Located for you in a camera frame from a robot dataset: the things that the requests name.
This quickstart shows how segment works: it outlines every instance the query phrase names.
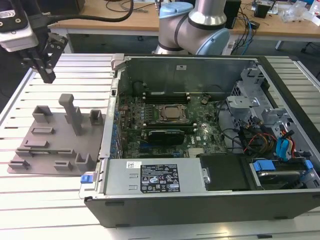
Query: black box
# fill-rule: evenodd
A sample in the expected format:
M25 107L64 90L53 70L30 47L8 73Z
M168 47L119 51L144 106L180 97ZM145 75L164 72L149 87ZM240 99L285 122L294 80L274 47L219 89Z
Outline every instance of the black box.
M269 5L257 4L254 10L254 16L256 18L265 19L269 9L270 9Z
M224 14L226 15L225 27L233 29L240 9L241 0L226 0Z
M85 0L37 0L43 13L52 15L79 14L85 5Z

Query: floor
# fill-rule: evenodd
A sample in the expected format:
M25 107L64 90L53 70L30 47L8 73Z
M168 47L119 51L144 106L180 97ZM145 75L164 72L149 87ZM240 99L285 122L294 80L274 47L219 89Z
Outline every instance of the floor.
M71 36L75 53L129 53L150 54L156 49L156 36L84 35ZM296 56L313 75L320 71L320 47L301 49L304 42L285 42L282 49L275 50L276 41L254 40L245 55ZM0 112L14 93L27 69L23 68L14 53L0 48Z

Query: wooden desk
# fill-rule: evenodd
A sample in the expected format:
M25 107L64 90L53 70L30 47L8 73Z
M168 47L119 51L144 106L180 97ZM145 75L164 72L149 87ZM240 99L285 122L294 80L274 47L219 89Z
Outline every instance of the wooden desk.
M320 42L320 27L314 23L304 20L302 22L284 23L279 15L267 15L266 18L253 17L253 11L245 5L252 0L242 0L241 7L250 20L260 23L254 39L257 40L279 40L299 42ZM135 7L141 7L146 3L135 3ZM117 2L110 2L108 5L115 10L122 10ZM159 17L154 5L145 8L148 13L133 12L132 15L122 22L101 22L93 20L71 19L61 21L51 26L54 33L65 37L68 34L104 34L104 35L136 35L136 36L157 36L159 31ZM83 15L118 18L125 15L125 12L114 12L106 8L104 0L86 0L82 13ZM230 42L234 42L244 33L245 26L237 19L235 26L230 30ZM66 53L72 53L72 46L69 44Z

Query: blue latch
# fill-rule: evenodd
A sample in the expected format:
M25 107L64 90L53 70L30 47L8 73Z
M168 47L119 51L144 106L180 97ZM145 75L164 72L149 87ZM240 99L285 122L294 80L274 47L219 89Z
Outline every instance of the blue latch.
M289 148L289 140L278 138L276 143L275 153L279 158L282 158L284 162L288 161L287 150Z
M92 184L94 182L94 175L90 174L90 175L82 175L81 176L81 180L80 182L82 184Z
M312 162L310 160L305 160L304 165L306 166L306 168L308 170L313 169L314 165L312 164Z
M257 160L253 163L253 166L256 172L276 170L272 160Z

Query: blue cable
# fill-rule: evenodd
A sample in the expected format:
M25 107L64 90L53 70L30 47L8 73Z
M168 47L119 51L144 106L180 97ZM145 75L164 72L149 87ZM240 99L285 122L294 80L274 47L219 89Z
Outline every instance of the blue cable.
M241 53L241 56L246 53L246 51L247 51L247 49L249 47L250 39L251 39L251 31L252 31L249 19L246 17L245 20L247 21L247 24L249 25L249 40L246 42L245 47L243 49L243 52Z

